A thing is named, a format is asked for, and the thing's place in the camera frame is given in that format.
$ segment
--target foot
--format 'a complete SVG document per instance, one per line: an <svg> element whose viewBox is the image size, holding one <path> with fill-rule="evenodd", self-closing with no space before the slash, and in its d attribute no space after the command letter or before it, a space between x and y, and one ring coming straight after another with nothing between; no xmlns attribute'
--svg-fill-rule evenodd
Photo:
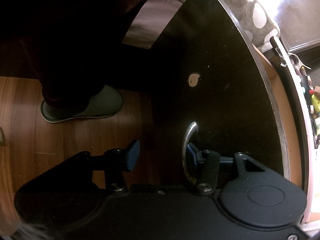
<svg viewBox="0 0 320 240"><path fill-rule="evenodd" d="M112 87L104 86L102 91L89 100L86 109L79 107L60 109L42 102L42 117L49 123L58 123L76 118L107 118L115 115L122 107L120 93Z"/></svg>

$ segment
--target screw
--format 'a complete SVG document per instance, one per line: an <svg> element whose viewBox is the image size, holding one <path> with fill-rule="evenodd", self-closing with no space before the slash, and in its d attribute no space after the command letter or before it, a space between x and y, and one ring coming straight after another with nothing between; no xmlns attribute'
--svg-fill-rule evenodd
<svg viewBox="0 0 320 240"><path fill-rule="evenodd" d="M114 192L121 192L124 190L124 187L119 186L117 183L112 183L110 184L109 189Z"/></svg>
<svg viewBox="0 0 320 240"><path fill-rule="evenodd" d="M298 240L299 237L297 235L289 235L288 240Z"/></svg>
<svg viewBox="0 0 320 240"><path fill-rule="evenodd" d="M202 192L208 192L212 190L212 186L210 184L207 183L201 183L197 186L198 190L202 191Z"/></svg>

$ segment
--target sticker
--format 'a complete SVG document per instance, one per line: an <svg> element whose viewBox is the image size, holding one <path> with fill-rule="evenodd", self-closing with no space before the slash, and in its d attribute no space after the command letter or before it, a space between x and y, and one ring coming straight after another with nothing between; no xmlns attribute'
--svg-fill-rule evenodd
<svg viewBox="0 0 320 240"><path fill-rule="evenodd" d="M198 73L192 73L189 76L189 80L188 80L189 86L195 87L198 84L199 78L200 78L200 75Z"/></svg>

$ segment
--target person's leg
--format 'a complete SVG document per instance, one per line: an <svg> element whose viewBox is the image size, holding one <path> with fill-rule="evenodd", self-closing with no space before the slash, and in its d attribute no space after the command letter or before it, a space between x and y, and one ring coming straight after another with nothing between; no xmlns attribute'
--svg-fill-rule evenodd
<svg viewBox="0 0 320 240"><path fill-rule="evenodd" d="M119 67L116 45L145 1L50 0L31 16L21 42L48 109L67 110L64 115L86 109L110 70Z"/></svg>

